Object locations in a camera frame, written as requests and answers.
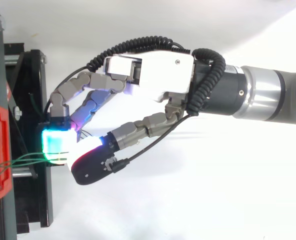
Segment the metal rod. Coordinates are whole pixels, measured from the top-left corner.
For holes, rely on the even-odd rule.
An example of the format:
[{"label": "metal rod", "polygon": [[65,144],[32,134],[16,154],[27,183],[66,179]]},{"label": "metal rod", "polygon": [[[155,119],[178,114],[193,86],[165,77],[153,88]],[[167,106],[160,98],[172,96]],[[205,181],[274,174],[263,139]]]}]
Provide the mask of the metal rod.
[{"label": "metal rod", "polygon": [[14,167],[12,169],[12,177],[13,178],[23,178],[23,177],[32,177],[32,173],[30,172],[29,167]]},{"label": "metal rod", "polygon": [[6,66],[16,65],[19,59],[19,55],[5,55],[4,63]]}]

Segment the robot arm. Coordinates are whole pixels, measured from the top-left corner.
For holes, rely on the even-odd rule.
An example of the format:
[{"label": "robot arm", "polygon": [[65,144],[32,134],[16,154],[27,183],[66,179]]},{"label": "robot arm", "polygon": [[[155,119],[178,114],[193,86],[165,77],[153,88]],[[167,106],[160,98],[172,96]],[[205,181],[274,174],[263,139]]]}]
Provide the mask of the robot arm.
[{"label": "robot arm", "polygon": [[[216,71],[219,69],[215,66],[216,59],[206,63],[207,57],[203,60],[196,54],[194,57],[169,50],[115,54],[105,58],[103,74],[82,72],[51,94],[50,123],[56,123],[52,126],[73,127],[76,131],[117,93],[141,94],[157,102],[168,99],[165,113],[125,123],[100,140],[87,137],[74,145],[69,150],[67,163],[77,183],[91,184],[123,169],[146,149],[119,161],[115,152],[145,137],[161,136],[157,142],[160,141],[191,116],[191,109],[241,119],[296,124],[296,73],[225,66],[224,61],[220,72]],[[66,102],[84,87],[93,91],[69,117]],[[204,100],[202,105],[193,101],[196,95]]]}]

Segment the robotic finger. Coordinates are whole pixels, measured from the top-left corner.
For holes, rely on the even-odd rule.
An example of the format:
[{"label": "robotic finger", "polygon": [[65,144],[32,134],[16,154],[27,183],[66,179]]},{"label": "robotic finger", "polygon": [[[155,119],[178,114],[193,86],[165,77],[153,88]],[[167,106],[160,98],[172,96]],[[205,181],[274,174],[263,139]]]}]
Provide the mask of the robotic finger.
[{"label": "robotic finger", "polygon": [[[49,143],[52,147],[43,147],[43,152],[69,152],[67,163],[78,184],[91,184],[120,171],[181,122],[199,113],[296,124],[296,73],[226,65],[221,55],[204,48],[194,50],[192,55],[187,54],[185,49],[180,49],[181,52],[176,50],[178,48],[173,50],[169,47],[148,47],[148,52],[123,54],[130,43],[141,45],[141,41],[143,45],[139,50],[143,51],[147,49],[147,44],[173,43],[162,37],[123,42],[90,62],[90,70],[103,66],[103,74],[82,72],[51,94],[53,106],[46,130],[72,130],[75,135],[71,137],[72,144],[60,144],[55,148],[55,144]],[[84,88],[93,91],[69,116],[66,102]],[[165,112],[125,123],[106,136],[89,136],[77,142],[76,131],[81,130],[94,113],[121,92],[146,96],[159,103],[168,100],[168,104]],[[47,136],[48,142],[55,139],[54,136]],[[139,139],[155,136],[160,137],[134,156],[122,160],[115,158],[115,152],[136,144]]]}]

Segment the white background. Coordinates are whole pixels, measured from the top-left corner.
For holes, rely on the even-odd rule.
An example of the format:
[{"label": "white background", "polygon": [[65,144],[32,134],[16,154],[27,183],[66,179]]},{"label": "white background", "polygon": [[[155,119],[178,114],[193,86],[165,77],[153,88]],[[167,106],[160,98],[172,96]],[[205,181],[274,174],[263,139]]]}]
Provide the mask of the white background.
[{"label": "white background", "polygon": [[[216,50],[228,64],[296,72],[296,0],[0,0],[0,14],[7,43],[47,55],[48,96],[103,50],[150,35]],[[163,110],[120,94],[85,129],[101,136]],[[296,240],[296,126],[201,114],[92,185],[52,168],[52,196],[51,227],[18,239]]]}]

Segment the red frame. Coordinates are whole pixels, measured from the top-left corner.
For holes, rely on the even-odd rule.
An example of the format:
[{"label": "red frame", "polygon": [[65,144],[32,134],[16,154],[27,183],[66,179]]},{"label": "red frame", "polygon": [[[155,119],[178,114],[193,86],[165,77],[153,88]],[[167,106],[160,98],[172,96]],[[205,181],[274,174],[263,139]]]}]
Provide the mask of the red frame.
[{"label": "red frame", "polygon": [[[10,161],[10,137],[9,137],[9,115],[8,109],[0,107],[0,164]],[[3,198],[13,187],[12,185],[12,171],[11,167],[8,167],[0,175],[0,199]]]}]

